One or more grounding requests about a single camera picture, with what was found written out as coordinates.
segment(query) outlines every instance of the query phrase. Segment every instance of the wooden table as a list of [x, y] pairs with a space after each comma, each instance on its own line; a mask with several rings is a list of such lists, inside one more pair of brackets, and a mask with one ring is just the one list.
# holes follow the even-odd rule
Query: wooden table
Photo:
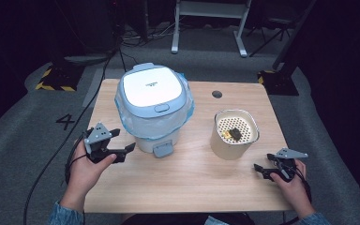
[[[114, 104], [119, 80], [101, 85], [89, 127], [101, 121], [120, 128], [109, 148], [124, 148], [134, 138], [122, 127]], [[264, 180], [253, 163], [273, 168], [266, 159], [286, 143], [264, 87], [258, 83], [189, 82], [195, 100], [191, 119], [180, 128], [172, 155], [155, 158], [136, 149], [125, 163], [113, 164], [86, 196], [88, 213], [237, 212], [292, 209], [274, 182]], [[222, 98], [214, 98], [218, 90]], [[221, 110], [242, 109], [255, 119], [260, 139], [237, 160], [217, 157], [209, 140], [214, 116]]]

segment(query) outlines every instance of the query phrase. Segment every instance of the gray floor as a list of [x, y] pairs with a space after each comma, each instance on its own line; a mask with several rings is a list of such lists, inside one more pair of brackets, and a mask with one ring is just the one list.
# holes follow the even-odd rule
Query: gray floor
[[[260, 70], [270, 69], [287, 40], [275, 40], [255, 57], [241, 58], [230, 27], [214, 30], [188, 29], [181, 33], [179, 53], [171, 54], [172, 36], [153, 40], [142, 47], [122, 47], [137, 63], [152, 62], [185, 73], [190, 81], [256, 83]], [[261, 33], [243, 35], [247, 50], [262, 42]], [[124, 56], [127, 69], [135, 60]], [[25, 81], [28, 94], [0, 119], [0, 224], [23, 223], [28, 192], [42, 168], [69, 134], [55, 121], [66, 114], [76, 120], [86, 102], [97, 90], [103, 65], [87, 67], [77, 92], [35, 90], [45, 71], [42, 66]], [[117, 54], [107, 67], [106, 76], [120, 78], [124, 73]], [[290, 148], [306, 152], [308, 181], [313, 204], [333, 224], [360, 224], [360, 190], [338, 155], [310, 98], [308, 81], [300, 70], [292, 76], [299, 97], [270, 96], [277, 119]], [[72, 141], [87, 129], [92, 107], [85, 110], [80, 123], [41, 177], [28, 208], [27, 224], [43, 224], [66, 186], [64, 164]], [[279, 224], [282, 212], [249, 212], [257, 224]], [[286, 212], [287, 219], [293, 212]], [[119, 224], [120, 215], [87, 214], [92, 224]]]

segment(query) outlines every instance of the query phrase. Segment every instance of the person's right hand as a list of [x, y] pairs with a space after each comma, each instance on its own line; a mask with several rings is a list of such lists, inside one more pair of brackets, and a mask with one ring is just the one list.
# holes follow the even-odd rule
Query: person's right hand
[[[298, 159], [295, 160], [295, 164], [306, 178], [306, 165]], [[282, 180], [282, 178], [276, 173], [271, 172], [270, 176], [277, 183], [283, 196], [288, 203], [291, 204], [300, 219], [315, 213], [315, 209], [312, 207], [311, 202], [308, 199], [304, 184], [298, 175], [295, 175], [294, 179], [289, 183]]]

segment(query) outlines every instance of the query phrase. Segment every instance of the white lid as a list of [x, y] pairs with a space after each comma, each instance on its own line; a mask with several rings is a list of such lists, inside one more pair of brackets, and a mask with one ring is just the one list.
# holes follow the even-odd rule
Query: white lid
[[147, 107], [178, 98], [182, 86], [170, 69], [157, 67], [125, 76], [124, 92], [130, 104]]

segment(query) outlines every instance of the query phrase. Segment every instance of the denim sleeve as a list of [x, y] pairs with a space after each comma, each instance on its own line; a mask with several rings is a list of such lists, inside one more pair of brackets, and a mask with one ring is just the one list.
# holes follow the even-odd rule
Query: denim sleeve
[[54, 204], [48, 225], [82, 225], [83, 215], [76, 210], [61, 206], [58, 202]]
[[300, 220], [300, 225], [330, 225], [321, 213], [314, 213]]

